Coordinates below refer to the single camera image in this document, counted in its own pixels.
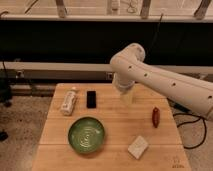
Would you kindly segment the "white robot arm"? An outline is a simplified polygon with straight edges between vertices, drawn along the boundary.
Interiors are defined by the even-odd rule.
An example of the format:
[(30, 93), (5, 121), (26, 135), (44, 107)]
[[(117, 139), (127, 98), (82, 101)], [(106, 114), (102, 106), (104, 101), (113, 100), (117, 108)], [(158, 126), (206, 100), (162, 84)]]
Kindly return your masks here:
[(136, 82), (168, 97), (206, 119), (213, 119), (213, 83), (144, 63), (145, 50), (131, 43), (110, 60), (113, 83), (122, 94)]

